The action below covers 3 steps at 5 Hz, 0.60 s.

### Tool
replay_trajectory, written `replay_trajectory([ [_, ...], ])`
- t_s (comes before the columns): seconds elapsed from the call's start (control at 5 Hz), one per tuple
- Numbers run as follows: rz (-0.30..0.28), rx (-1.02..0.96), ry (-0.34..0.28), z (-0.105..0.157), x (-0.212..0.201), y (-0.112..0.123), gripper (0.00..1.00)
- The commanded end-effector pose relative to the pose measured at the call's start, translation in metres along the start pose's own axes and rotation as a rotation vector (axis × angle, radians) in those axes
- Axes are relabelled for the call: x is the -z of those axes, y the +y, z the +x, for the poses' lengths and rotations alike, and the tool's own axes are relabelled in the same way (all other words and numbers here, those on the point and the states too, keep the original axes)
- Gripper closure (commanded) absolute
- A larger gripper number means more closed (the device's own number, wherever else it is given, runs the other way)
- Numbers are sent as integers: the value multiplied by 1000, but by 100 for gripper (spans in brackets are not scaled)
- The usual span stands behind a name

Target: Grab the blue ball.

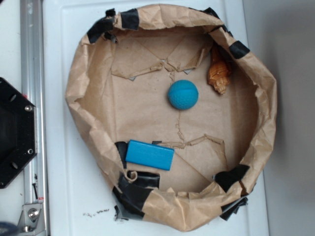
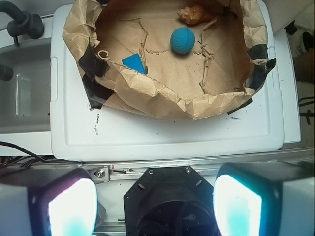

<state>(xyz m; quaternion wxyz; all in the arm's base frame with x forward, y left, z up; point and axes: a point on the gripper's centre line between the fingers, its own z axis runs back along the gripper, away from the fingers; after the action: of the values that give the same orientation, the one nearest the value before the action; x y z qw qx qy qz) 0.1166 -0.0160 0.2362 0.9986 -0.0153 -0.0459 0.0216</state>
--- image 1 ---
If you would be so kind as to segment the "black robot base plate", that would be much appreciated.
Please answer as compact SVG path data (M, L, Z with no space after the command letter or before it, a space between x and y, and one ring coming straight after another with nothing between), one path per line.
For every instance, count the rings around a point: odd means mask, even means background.
M36 155L35 106L0 79L0 188L5 189Z

